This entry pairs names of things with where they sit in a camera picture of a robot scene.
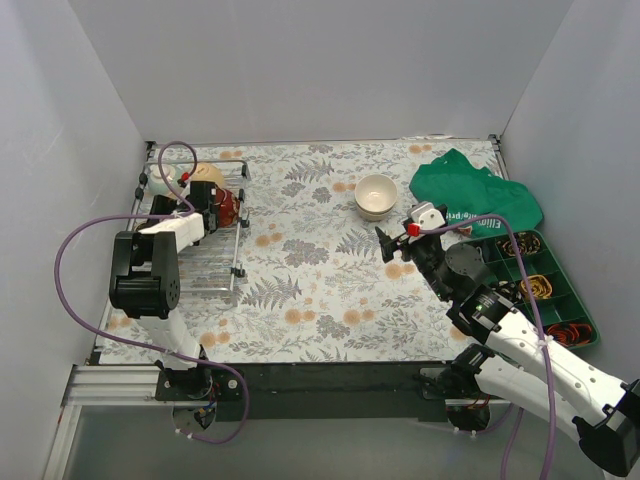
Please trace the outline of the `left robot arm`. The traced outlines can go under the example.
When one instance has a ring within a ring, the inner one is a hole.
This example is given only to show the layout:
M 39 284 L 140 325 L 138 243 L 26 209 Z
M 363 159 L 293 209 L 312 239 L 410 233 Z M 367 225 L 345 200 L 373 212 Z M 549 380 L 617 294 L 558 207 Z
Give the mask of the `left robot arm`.
M 186 197 L 193 213 L 180 210 L 140 231 L 118 233 L 111 265 L 111 305 L 134 319 L 151 344 L 163 350 L 159 367 L 181 372 L 178 387 L 193 400 L 211 392 L 213 377 L 194 361 L 202 349 L 178 310 L 178 254 L 217 230 L 217 190 L 214 182 L 193 181 Z

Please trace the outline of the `tan bowl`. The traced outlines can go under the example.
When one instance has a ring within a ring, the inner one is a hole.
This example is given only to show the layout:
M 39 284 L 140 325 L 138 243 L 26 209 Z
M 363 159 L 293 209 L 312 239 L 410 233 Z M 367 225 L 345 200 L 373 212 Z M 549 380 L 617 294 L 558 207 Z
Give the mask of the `tan bowl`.
M 396 183 L 386 175 L 363 177 L 354 190 L 356 204 L 364 211 L 381 214 L 391 210 L 398 198 Z

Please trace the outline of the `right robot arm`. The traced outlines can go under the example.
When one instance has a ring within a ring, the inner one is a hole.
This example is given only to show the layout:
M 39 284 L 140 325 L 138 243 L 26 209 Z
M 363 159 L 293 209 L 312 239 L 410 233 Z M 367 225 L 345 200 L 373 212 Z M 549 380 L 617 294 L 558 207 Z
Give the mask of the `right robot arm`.
M 576 439 L 594 464 L 627 476 L 639 459 L 639 383 L 609 375 L 569 351 L 516 306 L 517 287 L 489 284 L 479 249 L 448 249 L 436 235 L 391 238 L 376 232 L 384 262 L 399 252 L 415 264 L 453 324 L 476 344 L 452 373 L 464 397 L 484 391 L 509 400 Z

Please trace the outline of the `red patterned bowl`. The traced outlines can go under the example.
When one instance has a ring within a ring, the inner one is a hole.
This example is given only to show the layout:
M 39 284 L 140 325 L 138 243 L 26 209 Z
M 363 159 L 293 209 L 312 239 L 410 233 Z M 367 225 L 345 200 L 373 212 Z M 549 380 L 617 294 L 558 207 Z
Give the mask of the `red patterned bowl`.
M 217 226 L 219 228 L 227 228 L 237 222 L 240 211 L 240 200 L 232 191 L 217 188 L 214 207 L 216 208 Z

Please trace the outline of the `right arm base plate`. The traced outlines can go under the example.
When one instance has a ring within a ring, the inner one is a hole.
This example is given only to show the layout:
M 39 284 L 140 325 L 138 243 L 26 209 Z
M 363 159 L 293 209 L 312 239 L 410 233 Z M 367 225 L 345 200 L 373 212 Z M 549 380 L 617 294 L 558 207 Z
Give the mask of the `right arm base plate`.
M 483 396 L 472 373 L 450 366 L 421 368 L 419 379 L 426 393 L 442 398 L 478 400 Z

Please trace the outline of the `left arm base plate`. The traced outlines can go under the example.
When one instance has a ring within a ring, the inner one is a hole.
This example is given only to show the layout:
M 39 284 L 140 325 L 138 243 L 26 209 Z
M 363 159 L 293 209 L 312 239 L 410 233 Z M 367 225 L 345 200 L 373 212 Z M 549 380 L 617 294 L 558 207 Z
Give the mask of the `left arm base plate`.
M 236 401 L 244 396 L 240 380 L 231 372 L 209 367 L 161 370 L 154 398 L 158 401 Z

